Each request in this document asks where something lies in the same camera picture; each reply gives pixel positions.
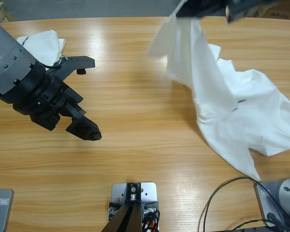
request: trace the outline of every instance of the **gray robot arm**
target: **gray robot arm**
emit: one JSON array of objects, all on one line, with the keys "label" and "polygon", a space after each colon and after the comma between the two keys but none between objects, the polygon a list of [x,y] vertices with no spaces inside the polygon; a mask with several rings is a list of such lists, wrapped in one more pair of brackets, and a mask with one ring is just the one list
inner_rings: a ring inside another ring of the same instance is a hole
[{"label": "gray robot arm", "polygon": [[177,17],[202,18],[218,11],[225,11],[227,22],[252,15],[261,6],[270,6],[276,0],[187,0],[177,12]]},{"label": "gray robot arm", "polygon": [[0,26],[0,99],[29,115],[40,126],[53,130],[60,115],[72,118],[67,131],[84,140],[99,140],[98,126],[78,106],[83,98],[63,81],[74,70],[86,74],[95,67],[89,57],[63,57],[48,71]]}]

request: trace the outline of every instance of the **black wire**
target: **black wire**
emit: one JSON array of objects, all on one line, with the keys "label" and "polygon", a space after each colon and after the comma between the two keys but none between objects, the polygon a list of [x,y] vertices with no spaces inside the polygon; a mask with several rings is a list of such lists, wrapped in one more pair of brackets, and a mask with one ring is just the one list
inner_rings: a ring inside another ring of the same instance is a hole
[{"label": "black wire", "polygon": [[246,221],[240,225],[238,225],[237,227],[235,227],[233,230],[229,231],[229,232],[234,232],[236,231],[237,229],[241,228],[242,226],[246,225],[246,224],[249,224],[249,223],[253,223],[253,222],[258,222],[258,221],[263,221],[263,222],[272,222],[270,220],[266,220],[266,219],[257,219],[257,220],[250,220],[250,221]]},{"label": "black wire", "polygon": [[60,56],[59,60],[56,61],[53,66],[48,66],[46,64],[43,64],[44,67],[48,68],[48,69],[57,69],[57,68],[60,68],[61,67],[61,64],[62,64],[62,60],[65,59],[65,60],[68,60],[68,58],[66,56]]},{"label": "black wire", "polygon": [[204,214],[204,221],[203,221],[203,232],[205,232],[205,223],[206,223],[206,217],[207,217],[207,212],[208,212],[208,208],[209,208],[209,204],[212,200],[212,198],[214,197],[214,195],[220,190],[222,189],[223,187],[225,187],[226,185],[234,182],[234,181],[237,181],[237,180],[243,180],[243,179],[247,179],[247,180],[251,180],[255,183],[257,183],[262,189],[264,189],[264,191],[266,191],[266,193],[272,198],[272,200],[277,204],[277,206],[282,210],[282,212],[284,212],[289,218],[290,218],[290,215],[281,207],[281,205],[274,199],[274,197],[270,194],[270,192],[259,182],[259,181],[256,181],[255,179],[253,178],[250,178],[250,177],[238,177],[238,178],[235,178],[233,180],[230,180],[230,181],[227,181],[226,183],[220,185],[213,193],[212,195],[210,196],[210,198],[208,199],[208,202],[206,204],[206,211],[205,211],[205,214]]},{"label": "black wire", "polygon": [[159,220],[160,220],[159,210],[147,213],[143,220],[142,232],[147,232],[148,230],[150,230],[151,232],[159,232],[158,230]]}]

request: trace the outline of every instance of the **wood grain surface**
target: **wood grain surface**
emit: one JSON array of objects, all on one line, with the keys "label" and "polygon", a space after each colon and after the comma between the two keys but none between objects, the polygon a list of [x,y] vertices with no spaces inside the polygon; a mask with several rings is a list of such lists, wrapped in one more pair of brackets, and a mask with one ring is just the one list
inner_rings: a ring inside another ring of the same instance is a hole
[{"label": "wood grain surface", "polygon": [[[162,232],[196,232],[214,189],[242,176],[204,141],[191,92],[162,76],[166,60],[146,57],[165,20],[2,24],[15,38],[53,29],[66,39],[65,55],[96,60],[87,75],[73,73],[66,83],[84,97],[80,105],[103,136],[82,141],[65,131],[70,119],[64,117],[50,132],[0,101],[0,188],[15,191],[8,232],[99,232],[107,223],[112,185],[131,181],[157,184]],[[289,20],[248,18],[227,25],[212,17],[202,25],[208,41],[222,47],[223,59],[232,59],[238,71],[264,72],[290,99]],[[252,154],[262,181],[290,178],[290,150]],[[207,231],[259,218],[253,184],[242,180],[215,196]]]}]

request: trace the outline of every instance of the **screw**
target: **screw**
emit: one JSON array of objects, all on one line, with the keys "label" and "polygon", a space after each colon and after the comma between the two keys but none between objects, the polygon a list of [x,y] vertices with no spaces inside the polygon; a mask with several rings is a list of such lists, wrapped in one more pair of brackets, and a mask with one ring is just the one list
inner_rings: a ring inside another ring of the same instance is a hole
[{"label": "screw", "polygon": [[136,200],[136,194],[131,194],[130,201],[135,201],[135,200]]}]

